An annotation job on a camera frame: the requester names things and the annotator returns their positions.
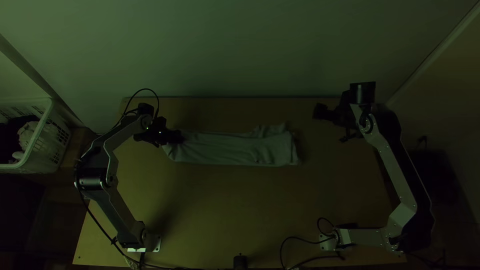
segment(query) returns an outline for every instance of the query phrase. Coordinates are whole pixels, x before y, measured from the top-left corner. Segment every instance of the white laundry basket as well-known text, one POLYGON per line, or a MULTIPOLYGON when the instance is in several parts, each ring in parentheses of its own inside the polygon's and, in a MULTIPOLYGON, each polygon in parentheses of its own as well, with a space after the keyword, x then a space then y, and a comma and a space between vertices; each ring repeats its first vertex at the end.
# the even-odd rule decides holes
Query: white laundry basket
POLYGON ((0 123, 28 115, 35 115, 40 120, 23 158, 15 164, 0 164, 0 174, 52 173, 62 161, 70 140, 70 130, 55 110, 51 98, 0 101, 0 123))

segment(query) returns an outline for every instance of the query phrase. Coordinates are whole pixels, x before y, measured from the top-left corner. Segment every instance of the white towel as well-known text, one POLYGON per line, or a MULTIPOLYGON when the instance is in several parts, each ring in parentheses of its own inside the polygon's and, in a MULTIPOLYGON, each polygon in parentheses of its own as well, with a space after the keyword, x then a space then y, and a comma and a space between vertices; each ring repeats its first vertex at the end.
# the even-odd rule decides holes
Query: white towel
POLYGON ((248 133, 181 130, 185 141, 163 145, 176 162, 280 167, 298 165, 294 137, 285 124, 258 126, 248 133))

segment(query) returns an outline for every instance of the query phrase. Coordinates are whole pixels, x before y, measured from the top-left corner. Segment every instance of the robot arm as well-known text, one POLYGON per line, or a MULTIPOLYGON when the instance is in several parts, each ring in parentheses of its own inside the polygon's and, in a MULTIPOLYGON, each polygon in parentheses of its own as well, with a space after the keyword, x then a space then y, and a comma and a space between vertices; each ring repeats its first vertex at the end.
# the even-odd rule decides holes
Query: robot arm
POLYGON ((141 103, 136 115, 125 115, 118 126, 94 140, 76 168, 75 187, 97 202, 117 231, 119 244, 129 252, 158 252, 161 238, 137 221, 117 190, 118 160, 113 151, 132 135, 158 147, 181 143, 180 132, 168 130, 163 117, 153 119, 153 107, 141 103))
POLYGON ((377 150, 399 204, 388 217, 385 227, 336 226, 334 230, 338 232, 340 240, 332 239, 320 244, 323 250, 339 251, 348 246, 367 245, 384 247, 389 252, 401 254, 430 244, 434 224, 430 199, 402 145, 397 117, 384 107, 373 107, 374 95, 375 82, 352 83, 334 111, 319 104, 313 117, 327 119, 346 128, 347 135, 340 141, 363 137, 377 150), (350 135, 350 129, 355 129, 356 133, 350 135))

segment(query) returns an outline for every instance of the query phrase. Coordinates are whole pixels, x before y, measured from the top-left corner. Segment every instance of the table surface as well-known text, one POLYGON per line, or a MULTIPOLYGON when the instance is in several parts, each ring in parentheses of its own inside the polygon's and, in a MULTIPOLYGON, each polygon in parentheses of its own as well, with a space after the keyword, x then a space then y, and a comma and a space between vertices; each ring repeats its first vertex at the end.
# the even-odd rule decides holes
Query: table surface
MULTIPOLYGON (((134 98, 157 106, 154 98, 134 98)), ((336 98, 160 98, 160 115, 170 129, 249 132, 258 125, 287 123, 298 139, 298 166, 256 167, 173 162, 161 148, 128 139, 115 150, 118 190, 133 216, 162 234, 158 253, 145 262, 166 267, 224 269, 233 257, 248 256, 250 268, 280 268, 283 239, 317 241, 317 218, 334 224, 382 227, 392 207, 373 148, 363 139, 340 143, 343 128, 312 119, 316 103, 333 109, 336 98)), ((123 111, 127 100, 120 104, 123 111)), ((116 235, 95 202, 93 214, 116 235)), ((317 245, 292 240, 283 249, 287 267, 331 255, 317 245)), ((309 266, 405 262, 381 247, 355 246, 346 260, 316 260, 309 266)), ((138 253, 129 253, 138 259, 138 253)), ((74 264, 126 266, 86 215, 74 264)))

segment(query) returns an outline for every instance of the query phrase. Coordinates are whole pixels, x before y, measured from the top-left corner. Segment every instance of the wall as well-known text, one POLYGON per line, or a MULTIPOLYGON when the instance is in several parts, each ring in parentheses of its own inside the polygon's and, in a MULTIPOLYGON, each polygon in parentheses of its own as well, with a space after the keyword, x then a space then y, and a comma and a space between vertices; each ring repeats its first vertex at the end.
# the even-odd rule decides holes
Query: wall
POLYGON ((480 223, 480 8, 472 10, 448 46, 389 101, 407 148, 428 137, 430 149, 447 152, 480 223))
POLYGON ((325 97, 377 81, 385 101, 475 2, 6 0, 0 33, 102 132, 143 87, 325 97))
POLYGON ((388 101, 411 148, 427 135, 434 148, 445 148, 480 120, 480 16, 476 16, 408 88, 388 101))
POLYGON ((0 52, 0 70, 0 100, 49 97, 2 52, 0 52))

